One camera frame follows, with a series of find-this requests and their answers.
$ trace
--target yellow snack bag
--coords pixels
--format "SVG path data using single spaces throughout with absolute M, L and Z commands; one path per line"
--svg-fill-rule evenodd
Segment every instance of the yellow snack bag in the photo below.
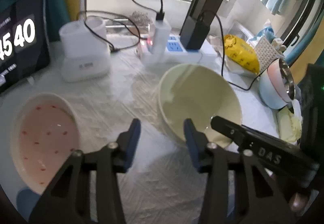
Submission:
M 252 47 L 250 47 L 243 39 L 228 34 L 224 37 L 225 55 L 240 64 L 245 69 L 258 74 L 260 64 L 258 57 Z

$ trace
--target charger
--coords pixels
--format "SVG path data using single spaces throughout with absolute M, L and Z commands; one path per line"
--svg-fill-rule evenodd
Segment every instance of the charger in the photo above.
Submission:
M 180 35 L 180 41 L 187 50 L 199 50 L 203 45 L 210 27 L 202 20 L 195 20 L 188 16 Z
M 153 20 L 150 24 L 147 45 L 152 54 L 162 56 L 171 33 L 171 26 L 166 20 Z

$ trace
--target white table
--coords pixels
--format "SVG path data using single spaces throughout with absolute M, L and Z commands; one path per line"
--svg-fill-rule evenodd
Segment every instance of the white table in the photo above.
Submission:
M 77 114 L 81 149 L 91 152 L 117 138 L 133 118 L 142 122 L 142 133 L 132 168 L 118 176 L 127 223 L 191 223 L 200 213 L 206 176 L 192 166 L 187 148 L 164 135 L 157 117 L 156 90 L 162 74 L 149 72 L 136 57 L 134 49 L 112 54 L 107 76 L 66 83 L 60 75 L 60 43 L 51 44 L 52 63 L 35 76 L 33 86 L 24 82 L 3 97 L 0 107 L 0 183 L 16 205 L 18 192 L 25 188 L 9 152 L 9 133 L 18 110 L 39 92 L 54 92 L 70 102 Z M 220 73 L 220 65 L 214 70 Z M 229 74 L 226 79 L 239 85 L 251 80 Z M 256 82 L 251 91 L 233 88 L 243 116 L 243 124 L 278 137 L 275 112 L 266 107 Z

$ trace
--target digital clock display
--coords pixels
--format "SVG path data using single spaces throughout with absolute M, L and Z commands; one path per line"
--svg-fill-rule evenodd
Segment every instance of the digital clock display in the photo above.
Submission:
M 0 13 L 0 93 L 48 66 L 45 0 L 18 0 Z

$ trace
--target white humidifier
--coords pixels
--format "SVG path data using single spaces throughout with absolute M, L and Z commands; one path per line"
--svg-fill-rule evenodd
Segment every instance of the white humidifier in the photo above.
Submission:
M 106 38 L 106 25 L 99 17 L 90 17 L 86 24 L 95 33 Z M 61 74 L 73 82 L 106 74 L 110 69 L 108 44 L 87 29 L 83 20 L 65 24 L 59 30 L 65 58 Z

